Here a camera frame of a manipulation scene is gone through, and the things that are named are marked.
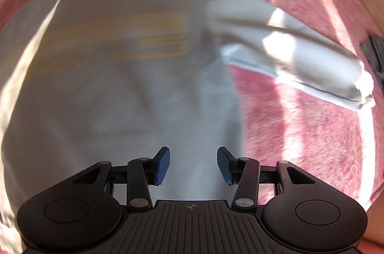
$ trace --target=crosshair logo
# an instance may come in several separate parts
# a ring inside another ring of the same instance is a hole
[[[188,204],[186,207],[192,210],[192,209],[197,208],[197,205],[196,204]]]

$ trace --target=blue gripper pad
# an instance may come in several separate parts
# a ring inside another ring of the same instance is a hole
[[[221,149],[217,150],[217,165],[221,171],[224,181],[227,185],[233,184],[233,174],[231,172],[231,164]]]
[[[164,177],[166,176],[168,167],[170,163],[170,152],[169,148],[165,150],[163,155],[157,161],[156,172],[155,172],[155,184],[161,185],[163,183]]]

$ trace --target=pink blanket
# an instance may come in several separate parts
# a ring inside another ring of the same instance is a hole
[[[27,0],[0,0],[0,27]],[[268,0],[356,53],[381,34],[360,0]],[[361,113],[343,109],[256,72],[231,67],[245,116],[248,154],[262,164],[285,159],[335,186],[365,208],[383,189],[384,99]],[[259,203],[271,196],[262,189]]]

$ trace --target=pink carpet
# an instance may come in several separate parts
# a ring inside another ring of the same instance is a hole
[[[0,27],[27,0],[0,0]],[[360,0],[268,0],[355,52],[381,34]],[[384,178],[384,99],[360,114],[324,102],[256,72],[231,68],[246,118],[246,148],[262,164],[289,160],[358,200],[377,197]],[[259,203],[271,197],[262,190]]]

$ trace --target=metal screw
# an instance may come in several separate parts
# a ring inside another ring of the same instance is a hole
[[[129,204],[131,204],[133,207],[145,207],[149,204],[148,200],[145,198],[134,198],[132,199]]]
[[[250,198],[238,198],[235,204],[239,207],[251,207],[255,203]]]

